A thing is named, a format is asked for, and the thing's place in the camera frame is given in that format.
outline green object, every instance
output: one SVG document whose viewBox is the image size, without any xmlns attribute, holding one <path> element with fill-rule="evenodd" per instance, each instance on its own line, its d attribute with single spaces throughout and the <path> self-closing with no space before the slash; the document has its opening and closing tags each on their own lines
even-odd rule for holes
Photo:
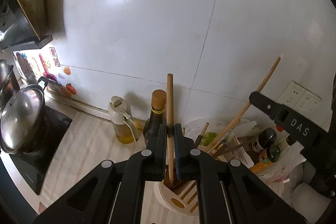
<svg viewBox="0 0 336 224">
<path fill-rule="evenodd" d="M 216 132 L 208 132 L 204 134 L 201 145 L 208 146 L 217 136 L 218 134 Z"/>
</svg>

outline oval hole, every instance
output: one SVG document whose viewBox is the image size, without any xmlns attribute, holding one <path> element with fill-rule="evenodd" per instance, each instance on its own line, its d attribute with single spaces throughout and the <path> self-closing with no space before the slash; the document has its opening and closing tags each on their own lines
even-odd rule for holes
<svg viewBox="0 0 336 224">
<path fill-rule="evenodd" d="M 176 198 L 172 198 L 171 202 L 173 202 L 177 207 L 179 207 L 181 209 L 185 208 L 185 206 L 183 205 L 183 203 L 181 201 L 179 201 L 178 199 L 176 199 Z"/>
</svg>

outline screw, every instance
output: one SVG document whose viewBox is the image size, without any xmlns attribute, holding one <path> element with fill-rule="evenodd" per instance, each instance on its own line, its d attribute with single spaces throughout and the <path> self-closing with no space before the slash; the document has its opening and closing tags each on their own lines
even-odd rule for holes
<svg viewBox="0 0 336 224">
<path fill-rule="evenodd" d="M 190 150 L 190 154 L 193 155 L 193 156 L 198 156 L 198 155 L 201 154 L 201 152 L 198 149 L 192 149 L 192 150 Z"/>
<path fill-rule="evenodd" d="M 233 160 L 230 160 L 230 164 L 233 166 L 233 167 L 238 167 L 240 165 L 240 161 L 237 160 L 237 159 L 233 159 Z"/>
<path fill-rule="evenodd" d="M 104 160 L 101 163 L 101 167 L 103 167 L 103 168 L 109 168 L 109 167 L 111 167 L 111 165 L 112 165 L 112 161 L 110 161 L 110 160 Z"/>
<path fill-rule="evenodd" d="M 148 157 L 152 154 L 152 151 L 150 151 L 149 149 L 145 149 L 145 150 L 142 150 L 141 151 L 141 155 L 142 156 L 145 156 L 145 157 Z"/>
</svg>

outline pot lid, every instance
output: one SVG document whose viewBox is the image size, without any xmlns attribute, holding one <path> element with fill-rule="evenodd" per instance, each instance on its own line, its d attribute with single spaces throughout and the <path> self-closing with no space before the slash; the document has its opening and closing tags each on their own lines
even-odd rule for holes
<svg viewBox="0 0 336 224">
<path fill-rule="evenodd" d="M 29 134 L 43 106 L 43 97 L 42 88 L 29 85 L 7 102 L 0 126 L 3 146 L 8 152 L 14 152 L 30 139 Z"/>
</svg>

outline black glass cooktop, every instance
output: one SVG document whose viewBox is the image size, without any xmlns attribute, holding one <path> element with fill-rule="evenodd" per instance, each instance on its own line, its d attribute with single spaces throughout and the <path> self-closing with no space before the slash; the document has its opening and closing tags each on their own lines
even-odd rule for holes
<svg viewBox="0 0 336 224">
<path fill-rule="evenodd" d="M 38 135 L 43 138 L 39 147 L 31 153 L 10 154 L 17 170 L 37 195 L 41 192 L 51 160 L 72 122 L 72 119 L 57 110 L 45 107 L 44 122 L 38 129 Z"/>
</svg>

